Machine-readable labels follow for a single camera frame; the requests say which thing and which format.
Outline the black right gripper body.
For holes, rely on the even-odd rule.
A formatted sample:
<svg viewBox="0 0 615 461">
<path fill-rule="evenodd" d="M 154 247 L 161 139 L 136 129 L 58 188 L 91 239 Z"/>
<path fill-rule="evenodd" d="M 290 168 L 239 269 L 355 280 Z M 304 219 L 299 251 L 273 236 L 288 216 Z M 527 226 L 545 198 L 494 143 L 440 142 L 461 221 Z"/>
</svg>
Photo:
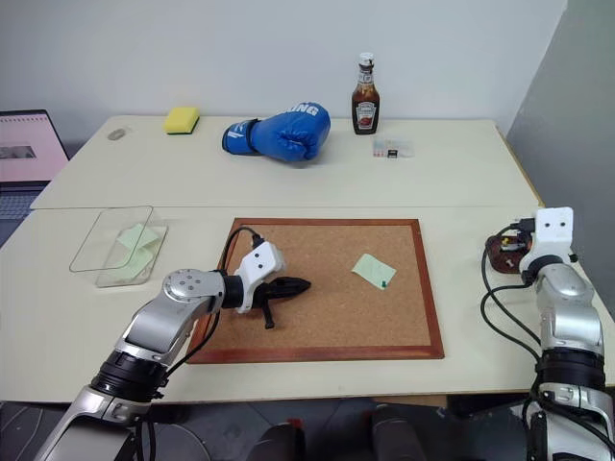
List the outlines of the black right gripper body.
<svg viewBox="0 0 615 461">
<path fill-rule="evenodd" d="M 502 253 L 526 254 L 530 248 L 530 238 L 526 235 L 503 235 L 500 240 Z"/>
</svg>

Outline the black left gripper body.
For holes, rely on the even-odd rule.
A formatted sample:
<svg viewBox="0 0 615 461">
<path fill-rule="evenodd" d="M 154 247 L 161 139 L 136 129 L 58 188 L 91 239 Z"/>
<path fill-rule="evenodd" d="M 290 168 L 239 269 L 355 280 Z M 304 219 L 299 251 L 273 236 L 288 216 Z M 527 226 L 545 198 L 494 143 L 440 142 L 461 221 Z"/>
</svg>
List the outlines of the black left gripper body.
<svg viewBox="0 0 615 461">
<path fill-rule="evenodd" d="M 286 278 L 275 278 L 257 287 L 253 297 L 253 308 L 261 308 L 266 301 L 285 298 L 287 296 Z"/>
</svg>

